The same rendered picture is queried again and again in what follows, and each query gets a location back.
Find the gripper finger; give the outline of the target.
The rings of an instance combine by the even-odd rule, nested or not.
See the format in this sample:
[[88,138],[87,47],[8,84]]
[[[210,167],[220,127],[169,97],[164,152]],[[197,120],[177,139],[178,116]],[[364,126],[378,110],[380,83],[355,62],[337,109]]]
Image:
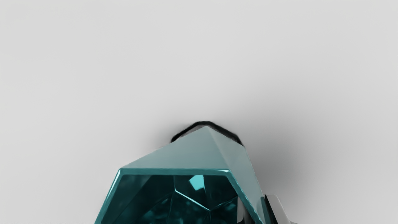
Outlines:
[[275,194],[264,195],[272,224],[298,224],[289,219],[279,198]]

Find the teal faceted mug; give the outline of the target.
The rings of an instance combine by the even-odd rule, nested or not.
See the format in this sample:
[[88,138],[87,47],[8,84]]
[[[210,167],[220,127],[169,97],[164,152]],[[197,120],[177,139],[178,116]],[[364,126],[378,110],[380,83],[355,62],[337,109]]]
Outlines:
[[116,174],[94,224],[277,224],[246,149],[202,127]]

